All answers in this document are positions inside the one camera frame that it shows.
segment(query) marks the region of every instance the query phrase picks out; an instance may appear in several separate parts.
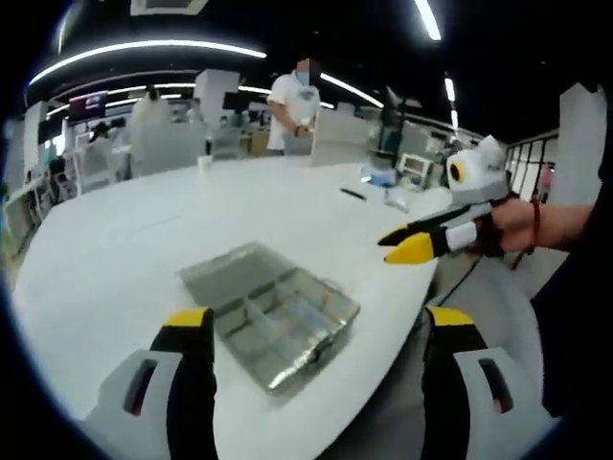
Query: computer screen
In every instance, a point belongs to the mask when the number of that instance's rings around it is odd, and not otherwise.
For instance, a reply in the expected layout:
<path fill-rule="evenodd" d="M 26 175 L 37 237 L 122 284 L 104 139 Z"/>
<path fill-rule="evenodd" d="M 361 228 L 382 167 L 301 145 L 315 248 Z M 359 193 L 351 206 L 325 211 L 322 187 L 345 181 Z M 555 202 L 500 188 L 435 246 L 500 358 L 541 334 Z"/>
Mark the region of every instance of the computer screen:
<path fill-rule="evenodd" d="M 96 93 L 86 98 L 70 101 L 68 106 L 68 121 L 83 122 L 93 118 L 102 118 L 106 110 L 106 93 Z"/>

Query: round white table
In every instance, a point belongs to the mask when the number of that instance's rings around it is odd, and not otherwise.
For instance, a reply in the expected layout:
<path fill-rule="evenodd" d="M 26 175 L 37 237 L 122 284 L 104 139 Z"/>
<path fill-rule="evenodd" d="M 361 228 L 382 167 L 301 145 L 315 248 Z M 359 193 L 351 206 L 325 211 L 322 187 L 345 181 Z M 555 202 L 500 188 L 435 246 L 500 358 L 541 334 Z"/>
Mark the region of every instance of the round white table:
<path fill-rule="evenodd" d="M 318 169 L 267 158 L 165 172 L 53 209 L 13 294 L 17 323 L 61 406 L 84 417 L 108 374 L 147 349 L 166 318 L 193 305 L 177 271 L 261 242 L 361 305 L 351 338 L 300 393 L 271 397 L 216 343 L 215 435 L 221 458 L 312 460 L 376 390 L 420 311 L 436 262 L 383 263 L 378 239 L 445 208 L 416 194 L 410 213 L 361 184 L 360 165 Z M 339 192 L 348 187 L 367 201 Z"/>

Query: human arm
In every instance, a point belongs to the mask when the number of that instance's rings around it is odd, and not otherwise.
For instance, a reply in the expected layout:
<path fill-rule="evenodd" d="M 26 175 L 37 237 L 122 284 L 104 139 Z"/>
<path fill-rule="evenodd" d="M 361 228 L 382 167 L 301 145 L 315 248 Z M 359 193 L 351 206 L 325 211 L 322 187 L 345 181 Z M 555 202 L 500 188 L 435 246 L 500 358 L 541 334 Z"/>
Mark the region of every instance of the human arm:
<path fill-rule="evenodd" d="M 568 251 L 582 233 L 592 205 L 539 205 L 540 224 L 534 234 L 534 206 L 510 199 L 492 211 L 494 224 L 502 231 L 500 245 L 505 252 L 523 251 L 533 245 Z"/>
<path fill-rule="evenodd" d="M 285 129 L 289 132 L 294 133 L 298 128 L 298 125 L 291 119 L 289 114 L 287 113 L 287 109 L 285 105 L 282 103 L 276 103 L 274 101 L 269 101 L 268 104 L 270 108 L 272 108 L 272 115 L 277 119 L 279 123 L 281 123 Z"/>

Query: metal tray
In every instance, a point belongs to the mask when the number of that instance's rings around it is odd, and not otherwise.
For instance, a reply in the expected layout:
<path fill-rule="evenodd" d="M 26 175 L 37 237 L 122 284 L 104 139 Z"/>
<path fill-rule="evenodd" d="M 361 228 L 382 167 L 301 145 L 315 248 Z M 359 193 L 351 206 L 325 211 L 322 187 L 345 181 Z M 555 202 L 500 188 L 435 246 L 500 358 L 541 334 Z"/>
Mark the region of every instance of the metal tray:
<path fill-rule="evenodd" d="M 180 271 L 197 305 L 268 392 L 276 393 L 341 347 L 359 306 L 338 289 L 257 243 Z"/>

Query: sleeve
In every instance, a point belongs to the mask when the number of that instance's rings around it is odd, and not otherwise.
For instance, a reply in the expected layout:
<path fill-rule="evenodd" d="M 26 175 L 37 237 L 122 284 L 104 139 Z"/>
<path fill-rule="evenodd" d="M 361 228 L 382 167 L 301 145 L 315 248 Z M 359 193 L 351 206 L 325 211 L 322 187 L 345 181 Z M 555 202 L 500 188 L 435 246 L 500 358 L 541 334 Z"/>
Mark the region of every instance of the sleeve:
<path fill-rule="evenodd" d="M 266 98 L 266 100 L 269 103 L 286 104 L 287 77 L 285 75 L 281 75 L 275 80 L 274 83 L 272 83 L 270 94 L 268 95 L 268 98 Z"/>

